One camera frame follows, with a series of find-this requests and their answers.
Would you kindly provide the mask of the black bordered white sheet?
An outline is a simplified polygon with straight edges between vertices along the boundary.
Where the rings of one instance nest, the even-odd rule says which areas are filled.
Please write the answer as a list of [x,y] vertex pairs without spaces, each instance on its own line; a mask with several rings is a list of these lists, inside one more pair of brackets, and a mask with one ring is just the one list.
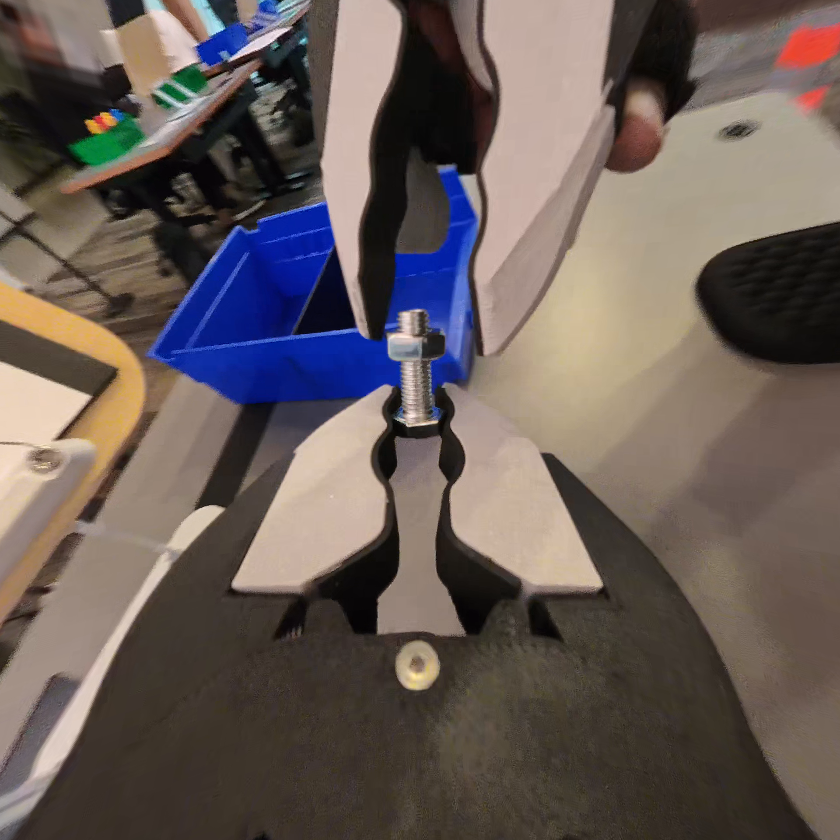
[[2,444],[60,438],[116,375],[110,364],[2,322]]

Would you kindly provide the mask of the wooden stand board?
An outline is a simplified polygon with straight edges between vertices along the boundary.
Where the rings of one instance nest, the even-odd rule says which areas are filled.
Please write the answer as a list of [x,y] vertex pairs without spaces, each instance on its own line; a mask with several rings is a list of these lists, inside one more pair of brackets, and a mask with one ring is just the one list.
[[2,623],[94,498],[138,426],[146,386],[139,358],[113,332],[2,286],[2,322],[117,369],[66,432],[45,444],[2,444]]

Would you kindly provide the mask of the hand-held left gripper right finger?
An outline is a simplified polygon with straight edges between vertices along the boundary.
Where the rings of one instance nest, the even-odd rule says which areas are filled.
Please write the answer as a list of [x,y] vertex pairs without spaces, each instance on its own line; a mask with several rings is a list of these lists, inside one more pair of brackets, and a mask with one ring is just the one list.
[[436,570],[467,634],[498,603],[597,597],[604,583],[536,444],[457,385],[444,411]]

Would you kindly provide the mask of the person's right hand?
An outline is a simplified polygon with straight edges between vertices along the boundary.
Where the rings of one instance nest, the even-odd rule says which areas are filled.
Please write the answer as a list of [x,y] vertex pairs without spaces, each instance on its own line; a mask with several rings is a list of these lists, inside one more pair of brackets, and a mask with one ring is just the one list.
[[605,168],[635,173],[651,164],[665,139],[665,89],[655,80],[634,77],[626,85],[623,115]]

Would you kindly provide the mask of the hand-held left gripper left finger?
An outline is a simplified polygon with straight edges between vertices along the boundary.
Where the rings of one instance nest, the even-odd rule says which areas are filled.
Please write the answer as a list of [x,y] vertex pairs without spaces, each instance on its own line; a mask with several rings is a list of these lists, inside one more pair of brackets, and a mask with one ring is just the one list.
[[296,448],[232,580],[239,594],[338,603],[358,634],[377,630],[400,540],[394,386],[334,415]]

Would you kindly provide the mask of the green bin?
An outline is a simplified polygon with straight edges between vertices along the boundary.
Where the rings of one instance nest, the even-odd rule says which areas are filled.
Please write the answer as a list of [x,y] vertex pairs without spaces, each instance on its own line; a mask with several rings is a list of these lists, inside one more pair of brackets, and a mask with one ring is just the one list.
[[70,157],[83,165],[104,165],[131,152],[146,139],[137,120],[124,114],[120,121],[104,133],[89,134],[86,138],[69,144]]
[[187,66],[163,80],[151,92],[152,100],[164,110],[179,110],[206,96],[208,80],[198,66]]

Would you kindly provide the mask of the orange traffic cone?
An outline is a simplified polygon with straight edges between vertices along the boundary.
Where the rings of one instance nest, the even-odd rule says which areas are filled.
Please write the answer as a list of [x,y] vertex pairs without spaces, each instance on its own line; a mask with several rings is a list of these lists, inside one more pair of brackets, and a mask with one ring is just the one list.
[[773,63],[769,87],[815,112],[838,79],[839,24],[794,29]]

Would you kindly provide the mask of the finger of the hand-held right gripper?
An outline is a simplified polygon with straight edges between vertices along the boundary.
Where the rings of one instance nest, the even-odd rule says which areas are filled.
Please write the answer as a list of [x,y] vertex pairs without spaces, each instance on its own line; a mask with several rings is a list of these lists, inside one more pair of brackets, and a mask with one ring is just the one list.
[[355,324],[368,340],[384,337],[406,211],[407,151],[390,105],[404,41],[397,3],[338,2],[322,186]]
[[506,349],[571,248],[614,139],[604,81],[614,2],[484,2],[495,126],[477,173],[478,353]]

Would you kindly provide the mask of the silver hex nut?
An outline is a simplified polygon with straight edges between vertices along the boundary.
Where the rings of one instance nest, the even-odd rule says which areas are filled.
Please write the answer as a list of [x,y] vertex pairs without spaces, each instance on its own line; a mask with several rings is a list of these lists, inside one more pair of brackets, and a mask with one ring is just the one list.
[[396,362],[431,362],[446,352],[445,335],[437,330],[424,335],[389,332],[386,336],[388,357]]

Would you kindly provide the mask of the small blue bin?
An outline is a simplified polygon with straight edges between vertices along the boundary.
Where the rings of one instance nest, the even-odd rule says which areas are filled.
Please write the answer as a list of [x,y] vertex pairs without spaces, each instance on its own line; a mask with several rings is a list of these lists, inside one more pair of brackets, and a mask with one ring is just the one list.
[[241,23],[234,23],[196,45],[198,59],[207,67],[229,61],[249,42],[248,31]]

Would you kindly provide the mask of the wooden desk with green bins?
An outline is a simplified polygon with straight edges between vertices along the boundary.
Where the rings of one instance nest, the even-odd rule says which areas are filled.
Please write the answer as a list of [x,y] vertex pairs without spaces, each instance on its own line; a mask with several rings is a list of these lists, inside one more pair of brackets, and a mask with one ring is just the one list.
[[223,75],[221,81],[194,108],[185,115],[174,117],[152,133],[130,152],[106,164],[86,166],[70,179],[60,184],[64,195],[73,195],[115,181],[122,175],[136,172],[145,166],[172,156],[193,139],[204,142],[206,147],[217,141],[213,131],[222,125],[220,114],[236,100],[245,97],[245,87],[261,65],[260,59],[252,59]]

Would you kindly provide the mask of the black tripod stand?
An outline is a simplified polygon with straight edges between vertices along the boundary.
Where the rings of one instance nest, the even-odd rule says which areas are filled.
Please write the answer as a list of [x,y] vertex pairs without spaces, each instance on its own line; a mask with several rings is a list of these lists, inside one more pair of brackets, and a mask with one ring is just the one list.
[[29,242],[37,250],[49,257],[52,261],[66,271],[71,277],[77,280],[86,290],[94,293],[104,301],[106,315],[116,318],[131,309],[135,297],[129,292],[113,295],[107,292],[98,282],[89,277],[71,264],[68,259],[59,255],[49,247],[41,238],[28,229],[28,225],[36,217],[37,213],[27,204],[20,201],[14,194],[4,193],[2,195],[1,218],[3,222],[2,242],[9,238],[22,238]]

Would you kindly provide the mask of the black wrist rest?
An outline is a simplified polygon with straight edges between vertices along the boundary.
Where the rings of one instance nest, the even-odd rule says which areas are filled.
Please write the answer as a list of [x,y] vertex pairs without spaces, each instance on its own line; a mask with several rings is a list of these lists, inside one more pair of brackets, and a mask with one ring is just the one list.
[[838,364],[838,222],[727,248],[695,290],[710,330],[731,350],[775,364]]

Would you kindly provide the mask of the white metal stand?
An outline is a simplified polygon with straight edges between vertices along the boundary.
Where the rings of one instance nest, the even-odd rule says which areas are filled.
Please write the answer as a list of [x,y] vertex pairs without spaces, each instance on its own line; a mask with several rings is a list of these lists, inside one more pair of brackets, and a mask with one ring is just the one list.
[[138,449],[2,672],[2,794],[23,785],[161,547],[194,510],[221,444]]

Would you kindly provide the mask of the silver hex bolt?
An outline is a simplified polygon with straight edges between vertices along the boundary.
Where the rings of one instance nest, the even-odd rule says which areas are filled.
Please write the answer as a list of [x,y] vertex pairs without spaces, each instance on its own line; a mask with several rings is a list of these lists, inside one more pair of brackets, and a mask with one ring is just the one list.
[[[427,311],[417,308],[399,312],[394,332],[424,335],[434,330],[430,326]],[[406,438],[420,439],[438,435],[443,412],[435,402],[432,373],[432,364],[438,360],[394,361],[400,366],[401,404],[395,410],[393,419],[395,427],[400,428],[399,434]]]

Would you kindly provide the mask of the blue plastic bin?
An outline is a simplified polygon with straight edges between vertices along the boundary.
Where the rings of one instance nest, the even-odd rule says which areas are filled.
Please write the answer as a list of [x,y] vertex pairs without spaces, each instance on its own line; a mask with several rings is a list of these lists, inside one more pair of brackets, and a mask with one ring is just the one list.
[[[433,384],[466,382],[474,331],[467,268],[477,217],[456,170],[440,172],[448,198],[443,246],[395,258],[386,324],[423,308],[446,337]],[[326,203],[235,228],[164,326],[149,356],[231,402],[309,402],[363,397],[399,385],[386,341],[357,330]]]

